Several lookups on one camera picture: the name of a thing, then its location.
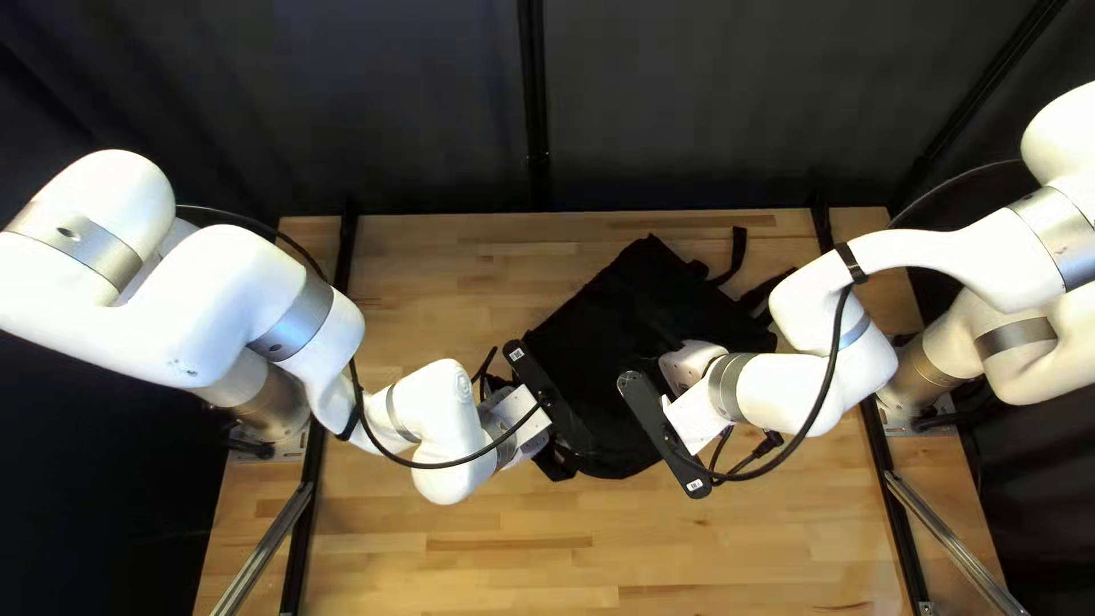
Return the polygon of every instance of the metal rail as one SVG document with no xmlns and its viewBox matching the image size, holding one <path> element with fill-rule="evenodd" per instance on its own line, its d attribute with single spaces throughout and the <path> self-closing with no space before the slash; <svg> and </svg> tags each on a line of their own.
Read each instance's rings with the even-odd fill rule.
<svg viewBox="0 0 1095 616">
<path fill-rule="evenodd" d="M 360 204 L 353 198 L 347 199 L 346 208 L 338 225 L 338 254 L 335 257 L 335 272 L 332 280 L 338 291 L 346 293 L 349 287 L 349 271 L 354 261 L 354 243 L 357 239 L 357 222 L 361 213 Z M 314 417 L 311 419 L 308 432 L 308 448 L 304 450 L 304 464 L 300 470 L 301 484 L 319 485 L 320 472 L 323 469 L 323 453 L 326 449 L 327 430 Z M 289 558 L 285 567 L 285 582 L 281 584 L 281 616 L 297 616 L 304 596 L 304 579 L 308 573 L 308 553 L 312 544 L 312 526 L 315 522 L 319 491 L 312 502 L 304 508 L 300 520 L 292 528 L 292 539 L 289 544 Z"/>
<path fill-rule="evenodd" d="M 258 541 L 254 551 L 240 568 L 240 572 L 235 574 L 235 578 L 232 578 L 224 594 L 220 596 L 220 601 L 209 613 L 210 616 L 232 616 L 243 605 L 251 589 L 258 581 L 258 577 L 266 569 L 266 565 L 274 557 L 274 553 L 277 551 L 285 536 L 292 530 L 292 525 L 297 523 L 297 519 L 300 518 L 304 508 L 312 502 L 314 486 L 311 481 L 301 484 L 297 491 L 289 497 L 285 507 L 281 508 L 281 512 L 274 519 L 274 523 L 266 530 L 266 534 Z"/>
<path fill-rule="evenodd" d="M 924 151 L 917 156 L 909 171 L 898 185 L 897 191 L 890 197 L 887 209 L 890 216 L 897 213 L 908 205 L 909 197 L 912 196 L 920 183 L 927 176 L 932 165 L 938 160 L 947 149 L 958 139 L 963 130 L 973 119 L 973 116 L 984 106 L 984 103 L 1003 83 L 1004 79 L 1011 74 L 1012 70 L 1023 59 L 1024 54 L 1034 45 L 1041 33 L 1049 27 L 1053 18 L 1061 12 L 1061 9 L 1069 3 L 1069 0 L 1038 0 L 1030 8 L 1030 11 L 1023 18 L 1012 35 L 1004 42 L 1003 46 L 996 50 L 995 56 L 986 67 L 981 77 L 973 83 L 973 86 L 966 93 L 958 105 L 950 112 L 946 121 L 940 128 L 935 137 L 932 138 Z"/>
<path fill-rule="evenodd" d="M 963 576 L 989 601 L 1001 614 L 1007 616 L 1030 616 L 1019 602 L 1001 586 L 989 573 L 989 570 L 981 565 L 981 561 L 961 543 L 961 539 L 943 522 L 937 513 L 927 504 L 924 499 L 917 493 L 904 480 L 891 470 L 887 470 L 886 488 L 901 501 L 910 513 L 917 516 L 927 532 L 935 537 L 935 541 L 943 546 L 947 556 L 954 561 Z"/>
</svg>

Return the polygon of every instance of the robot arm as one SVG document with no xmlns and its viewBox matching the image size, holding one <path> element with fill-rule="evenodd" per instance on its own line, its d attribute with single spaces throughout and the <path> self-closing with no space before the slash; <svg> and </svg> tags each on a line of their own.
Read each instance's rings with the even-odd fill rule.
<svg viewBox="0 0 1095 616">
<path fill-rule="evenodd" d="M 357 305 L 258 235 L 196 230 L 174 210 L 168 179 L 137 154 L 71 164 L 0 232 L 0 329 L 218 407 L 257 409 L 263 440 L 290 435 L 308 411 L 341 433 L 355 404 L 343 372 L 365 334 Z M 451 360 L 367 396 L 364 412 L 387 449 L 420 443 L 416 462 L 492 441 L 468 374 Z M 350 442 L 378 453 L 360 426 Z M 492 451 L 416 469 L 414 480 L 430 500 L 452 503 L 498 462 Z"/>
<path fill-rule="evenodd" d="M 1005 314 L 963 289 L 942 317 L 902 352 L 897 374 L 878 391 L 887 427 L 983 374 L 1008 405 L 1034 405 L 1095 383 L 1095 283 L 1044 306 Z"/>
<path fill-rule="evenodd" d="M 1093 105 L 1095 83 L 1090 83 L 1048 105 L 1027 128 L 1024 159 L 1042 182 L 1041 189 L 957 231 L 892 229 L 848 242 L 855 264 L 865 274 L 898 266 L 929 267 L 952 275 L 967 287 L 955 311 L 923 338 L 925 351 L 936 347 L 950 351 L 938 353 L 940 362 L 955 364 L 950 368 L 953 372 L 943 377 L 959 383 L 956 377 L 980 374 L 983 357 L 983 370 L 996 375 L 990 375 L 990 383 L 999 386 L 1004 396 L 1016 396 L 1016 400 L 1031 400 L 1029 393 L 1034 391 L 1050 397 L 1052 392 L 1059 394 L 1076 384 L 1090 383 L 1079 374 L 1084 372 L 1083 364 L 1073 364 L 1083 361 L 1085 347 L 1077 345 L 1074 337 L 1068 340 L 1062 337 L 1060 345 L 1054 342 L 1057 351 L 1049 356 L 1042 355 L 1050 342 L 1037 340 L 1039 345 L 1019 351 L 993 356 L 984 356 L 982 351 L 979 357 L 973 345 L 976 338 L 970 333 L 983 333 L 966 326 L 973 314 L 989 322 L 994 318 L 999 325 L 1021 322 L 1023 311 L 1034 310 L 1095 279 L 1092 225 L 1095 119 L 1090 113 Z M 772 291 L 769 307 L 773 319 L 799 353 L 818 359 L 829 355 L 830 324 L 838 297 L 853 281 L 850 266 L 831 251 L 788 276 Z M 1073 302 L 1071 298 L 1063 300 L 1067 306 Z M 1059 318 L 1050 322 L 1054 332 L 1062 327 Z M 903 370 L 898 371 L 894 350 L 854 295 L 849 298 L 840 329 L 835 377 L 809 435 L 831 429 L 848 408 L 885 385 L 895 372 L 898 372 L 898 387 L 891 383 L 879 396 L 884 403 L 908 398 L 910 394 L 901 380 L 910 373 L 920 374 L 918 365 L 923 368 L 923 362 L 917 364 L 914 353 L 907 353 Z M 727 368 L 734 364 L 737 368 Z M 1063 370 L 1064 364 L 1072 368 Z M 719 370 L 733 379 L 726 379 Z M 666 416 L 693 453 L 730 422 L 797 432 L 812 406 L 810 393 L 817 394 L 816 384 L 822 370 L 823 363 L 810 358 L 739 356 L 733 364 L 712 364 L 711 379 L 701 382 L 703 392 L 685 393 L 666 408 Z M 1056 379 L 1048 380 L 1049 383 L 1031 385 L 1054 371 Z M 1027 376 L 1017 381 L 1021 373 Z"/>
</svg>

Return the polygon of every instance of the black bag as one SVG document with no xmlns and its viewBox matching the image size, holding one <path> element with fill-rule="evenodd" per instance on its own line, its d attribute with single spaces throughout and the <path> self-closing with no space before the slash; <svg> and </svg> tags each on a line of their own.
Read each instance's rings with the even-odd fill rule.
<svg viewBox="0 0 1095 616">
<path fill-rule="evenodd" d="M 657 360 L 682 340 L 731 352 L 775 349 L 775 336 L 717 286 L 740 265 L 744 229 L 735 229 L 735 240 L 736 266 L 713 280 L 704 279 L 706 266 L 684 263 L 658 237 L 637 240 L 526 333 L 525 348 L 566 402 L 545 409 L 554 433 L 533 460 L 548 477 L 558 481 L 580 472 L 623 479 L 661 460 L 616 391 L 620 373 L 639 370 L 672 398 Z"/>
</svg>

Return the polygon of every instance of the wood grain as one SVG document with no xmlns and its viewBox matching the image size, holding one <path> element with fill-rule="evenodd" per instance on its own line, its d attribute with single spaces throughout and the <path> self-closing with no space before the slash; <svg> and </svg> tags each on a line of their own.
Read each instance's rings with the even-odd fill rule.
<svg viewBox="0 0 1095 616">
<path fill-rule="evenodd" d="M 841 236 L 886 219 L 881 208 L 833 210 Z M 474 370 L 649 232 L 717 272 L 735 224 L 750 240 L 724 287 L 731 295 L 818 255 L 805 209 L 362 217 L 349 289 L 367 324 L 362 385 L 379 390 L 439 358 Z M 337 219 L 286 219 L 283 229 L 309 249 L 325 246 L 330 266 Z M 921 328 L 903 271 L 856 292 L 884 332 Z M 508 373 L 500 359 L 492 368 Z M 740 429 L 724 460 L 759 440 Z M 932 478 L 929 496 L 972 503 L 969 532 L 987 538 L 956 448 L 919 444 L 910 469 Z M 208 613 L 298 476 L 293 464 L 226 469 L 195 614 Z M 320 495 L 309 615 L 908 613 L 857 412 L 780 472 L 701 501 L 684 498 L 664 465 L 623 481 L 560 484 L 523 465 L 442 508 L 417 495 L 406 469 L 330 439 Z M 991 542 L 973 547 L 992 556 Z M 285 549 L 241 614 L 277 613 Z"/>
</svg>

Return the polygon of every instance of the black clamp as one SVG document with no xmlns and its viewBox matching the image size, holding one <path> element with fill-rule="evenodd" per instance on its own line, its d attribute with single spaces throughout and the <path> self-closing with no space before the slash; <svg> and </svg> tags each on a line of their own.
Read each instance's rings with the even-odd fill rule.
<svg viewBox="0 0 1095 616">
<path fill-rule="evenodd" d="M 852 254 L 852 248 L 848 246 L 848 242 L 840 242 L 833 246 L 837 254 L 840 255 L 841 260 L 848 267 L 848 272 L 852 276 L 853 284 L 862 284 L 867 281 L 867 275 L 863 272 L 863 267 L 860 267 L 860 261 L 855 259 L 855 255 Z"/>
<path fill-rule="evenodd" d="M 354 386 L 354 408 L 349 410 L 349 417 L 346 418 L 346 428 L 342 432 L 335 434 L 335 439 L 346 442 L 354 434 L 354 429 L 357 428 L 357 423 L 362 421 L 362 408 L 365 407 L 365 400 L 361 396 L 362 390 L 358 386 Z"/>
</svg>

